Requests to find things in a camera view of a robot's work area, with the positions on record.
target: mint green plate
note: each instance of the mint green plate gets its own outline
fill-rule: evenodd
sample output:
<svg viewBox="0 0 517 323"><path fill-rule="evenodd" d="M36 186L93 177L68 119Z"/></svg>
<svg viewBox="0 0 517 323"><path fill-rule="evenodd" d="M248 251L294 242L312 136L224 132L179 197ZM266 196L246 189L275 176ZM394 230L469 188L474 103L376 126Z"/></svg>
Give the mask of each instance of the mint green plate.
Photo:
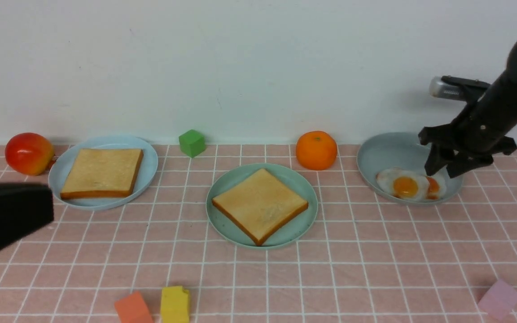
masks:
<svg viewBox="0 0 517 323"><path fill-rule="evenodd" d="M230 190L261 168L265 168L296 194L304 198L308 202L308 209L296 215L294 219L271 235L263 245L257 247L241 229L214 207L213 198ZM213 184L207 195L207 216L215 230L228 241L252 249L274 249L296 241L310 229L314 219L316 219L316 213L318 213L318 200L314 188L308 180L290 168L276 164L257 163L234 168L222 175Z"/></svg>

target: green cube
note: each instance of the green cube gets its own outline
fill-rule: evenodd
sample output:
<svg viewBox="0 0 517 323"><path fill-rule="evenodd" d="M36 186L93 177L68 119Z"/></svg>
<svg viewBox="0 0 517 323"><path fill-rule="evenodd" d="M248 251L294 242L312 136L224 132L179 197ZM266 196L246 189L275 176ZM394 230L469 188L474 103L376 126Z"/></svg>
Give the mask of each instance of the green cube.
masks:
<svg viewBox="0 0 517 323"><path fill-rule="evenodd" d="M207 149L205 137L195 130L189 130L180 135L179 145L181 145L181 151L191 158L201 154Z"/></svg>

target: grid pattern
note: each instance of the grid pattern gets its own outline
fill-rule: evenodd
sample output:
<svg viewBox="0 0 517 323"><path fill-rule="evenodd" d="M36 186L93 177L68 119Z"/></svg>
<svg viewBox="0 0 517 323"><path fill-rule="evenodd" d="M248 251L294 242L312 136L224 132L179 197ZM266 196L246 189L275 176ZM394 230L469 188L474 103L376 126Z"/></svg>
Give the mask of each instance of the grid pattern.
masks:
<svg viewBox="0 0 517 323"><path fill-rule="evenodd" d="M113 303L135 290L157 322L160 290L175 284L190 289L196 323L477 323L491 321L476 302L497 277L517 289L517 151L466 174L452 201L406 207L365 186L356 145L322 172L300 167L292 145L209 146L194 159L155 149L160 170L137 200L95 213L56 201L52 225L0 252L0 323L115 323ZM47 180L3 155L0 181ZM256 162L299 171L318 194L316 223L288 247L237 248L206 220L212 182Z"/></svg>

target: light blue plate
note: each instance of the light blue plate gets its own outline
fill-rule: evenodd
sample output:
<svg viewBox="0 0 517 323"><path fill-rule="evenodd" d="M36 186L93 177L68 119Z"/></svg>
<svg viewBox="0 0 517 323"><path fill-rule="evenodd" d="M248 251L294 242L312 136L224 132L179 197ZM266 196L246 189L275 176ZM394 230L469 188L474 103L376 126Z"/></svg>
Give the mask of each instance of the light blue plate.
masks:
<svg viewBox="0 0 517 323"><path fill-rule="evenodd" d="M133 194L126 198L91 198L64 201L60 193L69 175L75 158L82 148L95 149L143 149L141 168L137 174ZM123 204L127 204L137 198L149 187L157 172L158 155L153 146L146 141L131 135L110 135L107 137L96 137L75 145L63 153L55 162L49 172L49 187L53 195L60 201L78 209L84 210L107 210Z"/></svg>
<svg viewBox="0 0 517 323"><path fill-rule="evenodd" d="M213 198L230 190L261 168L265 168L296 194L305 199L308 202L308 208L273 233L263 245L257 247L236 224L213 205ZM234 168L222 175L213 184L207 195L207 215L211 225L228 241L252 249L267 250L279 248L296 241L310 229L317 213L318 200L316 199L314 188L308 180L290 168L276 164L257 163Z"/></svg>
<svg viewBox="0 0 517 323"><path fill-rule="evenodd" d="M405 205L435 205L453 198L464 182L464 177L450 178L444 167L438 173L446 182L446 194L435 201L413 202L390 196L381 190L376 183L376 174L386 168L400 167L425 175L424 165L430 153L430 145L420 145L418 133L388 132L376 135L363 143L357 154L356 163L365 182L376 194Z"/></svg>

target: bread slice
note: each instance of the bread slice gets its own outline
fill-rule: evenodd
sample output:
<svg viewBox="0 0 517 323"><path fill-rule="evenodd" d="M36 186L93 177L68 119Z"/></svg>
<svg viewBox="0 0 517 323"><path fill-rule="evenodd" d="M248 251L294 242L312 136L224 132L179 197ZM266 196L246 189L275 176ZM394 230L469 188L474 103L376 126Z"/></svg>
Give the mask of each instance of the bread slice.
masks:
<svg viewBox="0 0 517 323"><path fill-rule="evenodd" d="M308 208L306 200L264 168L213 198L213 205L257 246Z"/></svg>
<svg viewBox="0 0 517 323"><path fill-rule="evenodd" d="M81 149L61 189L61 199L130 196L142 159L142 149Z"/></svg>

